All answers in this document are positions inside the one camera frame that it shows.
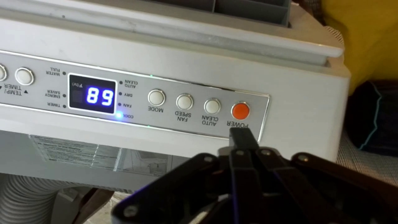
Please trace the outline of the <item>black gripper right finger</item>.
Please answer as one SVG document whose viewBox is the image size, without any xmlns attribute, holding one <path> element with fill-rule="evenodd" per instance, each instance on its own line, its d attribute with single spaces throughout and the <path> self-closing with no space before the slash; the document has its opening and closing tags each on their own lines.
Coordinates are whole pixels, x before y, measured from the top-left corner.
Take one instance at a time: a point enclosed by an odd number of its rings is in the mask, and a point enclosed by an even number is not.
<svg viewBox="0 0 398 224">
<path fill-rule="evenodd" d="M 398 224 L 396 188 L 309 153 L 285 159 L 242 128 L 239 224 Z"/>
</svg>

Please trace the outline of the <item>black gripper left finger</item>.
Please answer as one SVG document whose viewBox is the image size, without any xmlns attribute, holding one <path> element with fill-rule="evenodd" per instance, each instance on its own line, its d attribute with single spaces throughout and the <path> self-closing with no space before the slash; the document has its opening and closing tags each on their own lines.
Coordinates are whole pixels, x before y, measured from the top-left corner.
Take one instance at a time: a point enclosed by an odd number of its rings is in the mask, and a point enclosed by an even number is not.
<svg viewBox="0 0 398 224">
<path fill-rule="evenodd" d="M 187 224 L 231 190 L 228 153 L 248 139 L 247 128 L 231 128 L 226 153 L 198 153 L 116 203 L 111 224 Z"/>
</svg>

